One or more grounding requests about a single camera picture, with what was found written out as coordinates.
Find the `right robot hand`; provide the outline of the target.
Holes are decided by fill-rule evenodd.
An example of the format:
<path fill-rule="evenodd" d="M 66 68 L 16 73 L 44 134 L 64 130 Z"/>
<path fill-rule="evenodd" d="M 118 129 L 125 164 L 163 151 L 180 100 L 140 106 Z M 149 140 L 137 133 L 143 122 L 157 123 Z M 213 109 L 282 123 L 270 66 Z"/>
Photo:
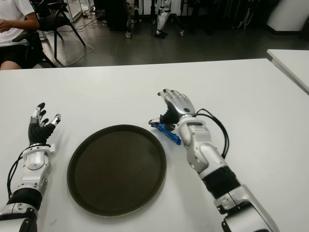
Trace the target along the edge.
<path fill-rule="evenodd" d="M 163 89 L 157 94 L 167 105 L 167 111 L 158 118 L 149 120 L 149 125 L 177 124 L 182 118 L 193 117 L 194 106 L 187 96 L 176 90 Z"/>

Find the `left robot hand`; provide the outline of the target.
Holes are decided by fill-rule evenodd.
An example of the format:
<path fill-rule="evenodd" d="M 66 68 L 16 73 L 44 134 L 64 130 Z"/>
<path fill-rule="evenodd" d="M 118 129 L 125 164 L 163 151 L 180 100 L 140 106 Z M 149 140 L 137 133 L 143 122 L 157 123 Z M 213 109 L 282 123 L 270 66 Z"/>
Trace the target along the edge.
<path fill-rule="evenodd" d="M 35 144 L 45 145 L 56 126 L 61 122 L 61 114 L 56 114 L 50 122 L 48 118 L 42 120 L 46 114 L 44 108 L 45 103 L 40 103 L 35 107 L 30 117 L 28 126 L 28 140 L 30 146 Z"/>

